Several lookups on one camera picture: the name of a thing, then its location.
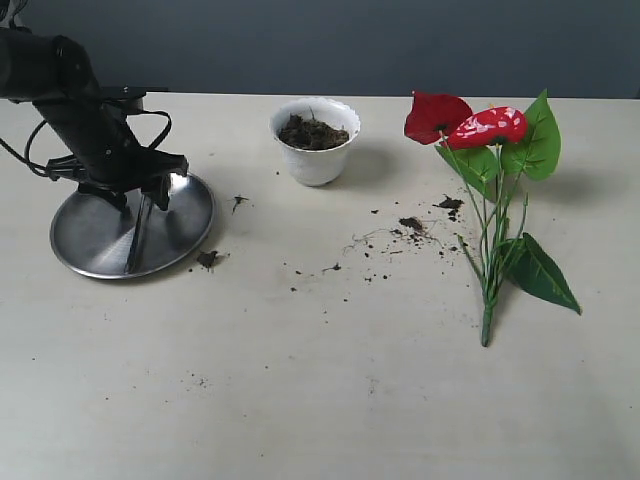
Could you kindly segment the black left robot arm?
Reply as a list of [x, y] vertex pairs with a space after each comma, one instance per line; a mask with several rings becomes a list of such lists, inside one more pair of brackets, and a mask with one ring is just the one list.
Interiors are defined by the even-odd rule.
[[70, 152], [35, 167], [36, 174], [74, 181], [79, 193], [118, 210], [125, 209], [133, 190], [167, 210], [171, 175], [188, 173], [185, 156], [158, 148], [171, 128], [142, 145], [126, 121], [145, 114], [140, 97], [105, 94], [85, 49], [67, 37], [2, 29], [1, 96], [32, 104]]

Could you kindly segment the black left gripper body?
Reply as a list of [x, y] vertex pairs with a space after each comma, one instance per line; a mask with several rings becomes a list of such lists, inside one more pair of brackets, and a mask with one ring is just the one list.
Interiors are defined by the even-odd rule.
[[185, 156], [144, 147], [131, 135], [92, 130], [60, 130], [58, 134], [71, 157], [49, 160], [46, 176], [71, 180], [82, 194], [152, 191], [172, 174], [188, 174]]

